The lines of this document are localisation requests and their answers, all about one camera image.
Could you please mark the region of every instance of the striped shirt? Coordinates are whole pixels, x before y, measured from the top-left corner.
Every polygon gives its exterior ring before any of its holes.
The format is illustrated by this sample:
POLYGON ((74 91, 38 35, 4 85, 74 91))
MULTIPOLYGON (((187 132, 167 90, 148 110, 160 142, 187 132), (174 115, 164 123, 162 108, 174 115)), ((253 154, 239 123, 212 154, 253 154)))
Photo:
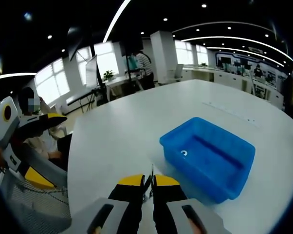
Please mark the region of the striped shirt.
POLYGON ((146 76, 148 76, 151 73, 153 73, 152 65, 150 63, 150 60, 148 60, 147 56, 145 56, 144 54, 139 53, 139 54, 136 55, 136 59, 138 61, 139 67, 146 70, 146 76))

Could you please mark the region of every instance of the blue plastic tub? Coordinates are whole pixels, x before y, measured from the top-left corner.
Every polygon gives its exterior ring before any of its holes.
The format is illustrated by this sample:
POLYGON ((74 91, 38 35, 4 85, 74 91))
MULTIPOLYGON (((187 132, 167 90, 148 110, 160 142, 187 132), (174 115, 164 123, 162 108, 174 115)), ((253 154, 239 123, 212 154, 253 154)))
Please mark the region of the blue plastic tub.
POLYGON ((253 145, 198 117, 162 136, 160 143, 167 161, 217 203, 239 196, 255 156, 253 145))

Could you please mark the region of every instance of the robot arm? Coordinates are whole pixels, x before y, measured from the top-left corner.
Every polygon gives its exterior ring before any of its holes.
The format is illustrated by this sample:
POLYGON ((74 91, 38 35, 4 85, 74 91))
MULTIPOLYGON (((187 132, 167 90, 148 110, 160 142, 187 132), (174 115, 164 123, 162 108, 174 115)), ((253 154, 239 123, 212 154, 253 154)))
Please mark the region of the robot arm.
POLYGON ((27 179, 41 189, 66 187, 67 173, 22 144, 29 137, 57 126, 67 118, 58 114, 19 117, 11 97, 0 102, 0 148, 7 170, 18 179, 27 179))
MULTIPOLYGON (((64 234, 137 233, 142 217, 144 175, 133 175, 118 182, 109 198, 100 198, 77 213, 64 234)), ((230 234, 222 219, 196 199, 187 199, 179 183, 164 175, 152 179, 153 218, 159 234, 193 234, 194 224, 204 234, 230 234)))

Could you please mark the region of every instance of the cable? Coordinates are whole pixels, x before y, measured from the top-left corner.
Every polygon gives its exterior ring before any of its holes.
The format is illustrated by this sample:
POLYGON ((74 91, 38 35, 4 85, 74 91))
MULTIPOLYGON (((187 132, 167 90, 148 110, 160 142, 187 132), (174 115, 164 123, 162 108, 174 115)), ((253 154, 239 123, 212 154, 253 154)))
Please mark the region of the cable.
POLYGON ((23 188, 23 189, 25 189, 25 190, 28 190, 28 191, 31 191, 31 192, 34 192, 34 193, 38 193, 38 194, 47 194, 47 195, 51 196, 52 198, 56 199, 57 201, 60 201, 60 202, 62 202, 62 203, 64 203, 64 204, 66 204, 66 205, 69 205, 69 204, 66 203, 65 201, 62 201, 62 200, 60 200, 59 198, 56 198, 56 197, 54 197, 54 196, 51 195, 51 194, 53 194, 53 193, 63 193, 63 192, 67 192, 68 190, 61 190, 61 191, 46 191, 46 190, 42 190, 42 191, 36 191, 36 190, 34 190, 34 189, 27 188, 27 187, 25 187, 24 185, 19 184, 19 183, 18 183, 16 186, 17 186, 20 190, 21 190, 21 188, 23 188))

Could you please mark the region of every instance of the potted plant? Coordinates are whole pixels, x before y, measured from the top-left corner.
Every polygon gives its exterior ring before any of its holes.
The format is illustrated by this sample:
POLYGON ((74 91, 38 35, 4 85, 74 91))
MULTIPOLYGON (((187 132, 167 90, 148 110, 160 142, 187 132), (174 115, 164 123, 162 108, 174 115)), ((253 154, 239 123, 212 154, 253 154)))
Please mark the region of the potted plant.
POLYGON ((112 71, 106 71, 103 74, 103 81, 106 81, 106 80, 110 81, 110 80, 112 80, 113 76, 114 76, 114 74, 112 71))

